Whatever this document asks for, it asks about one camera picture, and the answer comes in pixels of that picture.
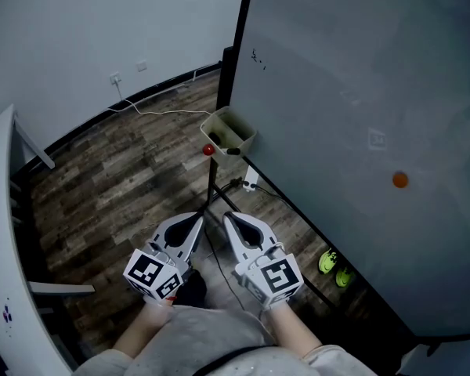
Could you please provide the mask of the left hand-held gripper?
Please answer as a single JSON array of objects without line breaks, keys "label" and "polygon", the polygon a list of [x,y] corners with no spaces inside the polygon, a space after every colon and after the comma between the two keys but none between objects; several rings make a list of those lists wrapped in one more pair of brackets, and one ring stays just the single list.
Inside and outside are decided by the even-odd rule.
[{"label": "left hand-held gripper", "polygon": [[185,284],[190,255],[196,251],[204,227],[202,213],[182,213],[163,221],[151,240],[163,249],[176,249],[175,259],[147,245],[135,249],[123,272],[130,285],[143,295],[162,301]]}]

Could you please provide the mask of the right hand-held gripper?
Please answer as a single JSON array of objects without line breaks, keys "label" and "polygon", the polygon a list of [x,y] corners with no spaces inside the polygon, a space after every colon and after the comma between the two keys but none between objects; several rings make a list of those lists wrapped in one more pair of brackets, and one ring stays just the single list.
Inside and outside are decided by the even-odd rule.
[{"label": "right hand-held gripper", "polygon": [[[238,263],[234,273],[264,311],[286,302],[304,284],[293,254],[287,254],[269,225],[254,216],[227,211],[222,217]],[[254,258],[251,252],[264,252]]]}]

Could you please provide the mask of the person's right forearm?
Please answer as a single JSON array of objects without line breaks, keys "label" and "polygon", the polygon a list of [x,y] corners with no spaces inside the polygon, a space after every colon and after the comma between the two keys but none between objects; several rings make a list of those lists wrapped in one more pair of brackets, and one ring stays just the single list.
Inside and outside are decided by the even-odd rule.
[{"label": "person's right forearm", "polygon": [[278,345],[301,358],[323,345],[286,302],[268,309],[266,318]]}]

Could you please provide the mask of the person's left forearm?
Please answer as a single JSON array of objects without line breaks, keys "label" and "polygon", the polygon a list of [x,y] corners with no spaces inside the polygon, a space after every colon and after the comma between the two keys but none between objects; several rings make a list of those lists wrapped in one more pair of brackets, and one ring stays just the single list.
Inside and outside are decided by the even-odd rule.
[{"label": "person's left forearm", "polygon": [[153,300],[156,299],[147,295],[143,297],[144,305],[141,311],[115,342],[113,349],[136,358],[168,322],[173,307],[155,306]]}]

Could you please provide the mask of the large whiteboard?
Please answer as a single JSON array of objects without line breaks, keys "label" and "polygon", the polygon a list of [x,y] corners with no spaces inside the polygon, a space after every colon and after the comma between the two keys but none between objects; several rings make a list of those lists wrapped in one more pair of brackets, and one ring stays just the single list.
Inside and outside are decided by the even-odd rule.
[{"label": "large whiteboard", "polygon": [[470,0],[250,0],[230,105],[414,334],[470,334]]}]

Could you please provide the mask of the person's black shoe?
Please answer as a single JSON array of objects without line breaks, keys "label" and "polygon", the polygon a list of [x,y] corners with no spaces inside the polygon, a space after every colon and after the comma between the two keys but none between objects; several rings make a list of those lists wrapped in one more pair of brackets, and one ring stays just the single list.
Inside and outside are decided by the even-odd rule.
[{"label": "person's black shoe", "polygon": [[207,286],[200,272],[193,269],[185,284],[176,292],[174,306],[206,308]]}]

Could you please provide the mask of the white power strip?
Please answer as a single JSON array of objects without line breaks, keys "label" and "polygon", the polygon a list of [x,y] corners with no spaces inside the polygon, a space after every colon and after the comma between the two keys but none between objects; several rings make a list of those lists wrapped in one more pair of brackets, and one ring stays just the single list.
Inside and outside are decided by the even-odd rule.
[{"label": "white power strip", "polygon": [[246,175],[243,181],[243,188],[248,192],[254,192],[258,184],[259,174],[252,166],[248,166]]}]

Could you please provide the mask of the black tripod stand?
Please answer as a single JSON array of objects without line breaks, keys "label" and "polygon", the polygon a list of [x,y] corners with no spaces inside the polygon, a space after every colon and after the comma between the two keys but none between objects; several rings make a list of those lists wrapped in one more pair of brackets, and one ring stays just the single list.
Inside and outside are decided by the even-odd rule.
[{"label": "black tripod stand", "polygon": [[228,197],[227,193],[230,190],[235,190],[240,187],[243,183],[242,178],[231,179],[224,186],[218,186],[216,184],[217,173],[218,173],[218,164],[213,159],[210,160],[209,173],[208,173],[208,188],[207,188],[207,199],[206,201],[197,209],[198,212],[205,212],[211,204],[215,201],[221,199],[224,201],[232,211],[238,212],[240,209],[232,202]]}]

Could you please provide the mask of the neon green shoe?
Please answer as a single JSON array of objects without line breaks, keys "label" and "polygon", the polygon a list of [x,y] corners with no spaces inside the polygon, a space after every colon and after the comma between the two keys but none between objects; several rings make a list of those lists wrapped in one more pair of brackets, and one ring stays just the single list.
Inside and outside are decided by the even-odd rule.
[{"label": "neon green shoe", "polygon": [[317,264],[317,268],[320,274],[329,273],[338,261],[338,254],[329,248],[321,256]]},{"label": "neon green shoe", "polygon": [[339,268],[335,274],[335,283],[339,288],[347,287],[353,278],[354,272],[349,266]]}]

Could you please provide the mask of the person's white t-shirt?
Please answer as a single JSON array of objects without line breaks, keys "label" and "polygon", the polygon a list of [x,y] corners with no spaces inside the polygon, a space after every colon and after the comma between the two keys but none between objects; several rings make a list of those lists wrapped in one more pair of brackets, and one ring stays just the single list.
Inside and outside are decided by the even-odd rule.
[{"label": "person's white t-shirt", "polygon": [[107,349],[73,376],[377,375],[338,345],[323,344],[301,358],[250,313],[178,305],[136,358]]}]

